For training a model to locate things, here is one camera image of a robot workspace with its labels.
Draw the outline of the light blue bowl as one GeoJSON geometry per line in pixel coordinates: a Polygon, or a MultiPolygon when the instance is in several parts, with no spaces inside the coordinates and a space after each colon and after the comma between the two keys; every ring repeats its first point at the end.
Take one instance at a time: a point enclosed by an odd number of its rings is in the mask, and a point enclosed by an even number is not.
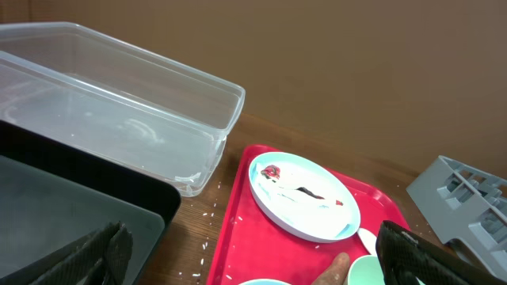
{"type": "Polygon", "coordinates": [[[291,285],[291,284],[277,279],[252,279],[240,283],[239,285],[291,285]]]}

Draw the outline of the orange carrot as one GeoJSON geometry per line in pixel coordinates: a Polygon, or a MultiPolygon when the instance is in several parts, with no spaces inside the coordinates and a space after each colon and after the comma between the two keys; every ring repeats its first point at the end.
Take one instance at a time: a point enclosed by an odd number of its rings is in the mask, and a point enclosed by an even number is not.
{"type": "Polygon", "coordinates": [[[331,265],[318,276],[312,285],[343,285],[350,269],[347,253],[339,253],[331,265]]]}

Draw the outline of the red snack wrapper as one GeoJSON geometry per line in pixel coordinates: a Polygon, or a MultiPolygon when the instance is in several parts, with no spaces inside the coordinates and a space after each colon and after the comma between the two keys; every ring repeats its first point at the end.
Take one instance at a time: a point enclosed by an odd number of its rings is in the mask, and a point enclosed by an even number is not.
{"type": "Polygon", "coordinates": [[[262,171],[261,175],[272,181],[278,181],[280,179],[280,168],[276,165],[268,165],[262,171]]]}

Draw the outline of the light blue plate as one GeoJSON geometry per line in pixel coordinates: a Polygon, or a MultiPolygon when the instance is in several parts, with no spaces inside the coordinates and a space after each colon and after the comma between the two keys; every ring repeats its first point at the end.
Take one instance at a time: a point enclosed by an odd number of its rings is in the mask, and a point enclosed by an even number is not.
{"type": "Polygon", "coordinates": [[[253,198],[275,224],[306,241],[333,243],[360,228],[360,209],[344,183],[295,154],[267,152],[249,165],[253,198]]]}

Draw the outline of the white plastic spoon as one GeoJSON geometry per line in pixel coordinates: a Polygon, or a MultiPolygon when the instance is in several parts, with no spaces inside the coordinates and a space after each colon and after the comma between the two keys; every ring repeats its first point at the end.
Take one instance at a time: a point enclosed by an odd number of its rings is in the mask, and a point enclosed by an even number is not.
{"type": "Polygon", "coordinates": [[[377,256],[377,252],[376,252],[377,237],[371,231],[369,231],[365,228],[359,228],[357,231],[357,234],[358,234],[363,246],[368,251],[368,253],[372,256],[377,256]]]}

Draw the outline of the green bowl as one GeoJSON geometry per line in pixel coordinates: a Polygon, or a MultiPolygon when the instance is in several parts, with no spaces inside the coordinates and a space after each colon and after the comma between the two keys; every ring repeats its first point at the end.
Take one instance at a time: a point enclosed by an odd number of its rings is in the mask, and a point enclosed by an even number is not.
{"type": "Polygon", "coordinates": [[[357,258],[351,264],[344,285],[385,285],[383,270],[377,256],[357,258]]]}

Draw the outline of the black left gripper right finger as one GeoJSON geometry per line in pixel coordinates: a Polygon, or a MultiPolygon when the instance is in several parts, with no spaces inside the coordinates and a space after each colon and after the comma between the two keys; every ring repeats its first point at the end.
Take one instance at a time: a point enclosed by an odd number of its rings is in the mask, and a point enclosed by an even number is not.
{"type": "Polygon", "coordinates": [[[506,285],[392,221],[381,223],[375,250],[386,285],[506,285]]]}

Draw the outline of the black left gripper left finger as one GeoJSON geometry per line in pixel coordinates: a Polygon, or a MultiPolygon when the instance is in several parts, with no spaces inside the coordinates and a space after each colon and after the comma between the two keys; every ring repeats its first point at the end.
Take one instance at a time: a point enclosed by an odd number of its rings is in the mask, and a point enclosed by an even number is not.
{"type": "Polygon", "coordinates": [[[30,284],[122,284],[132,258],[133,236],[109,223],[33,264],[30,284]]]}

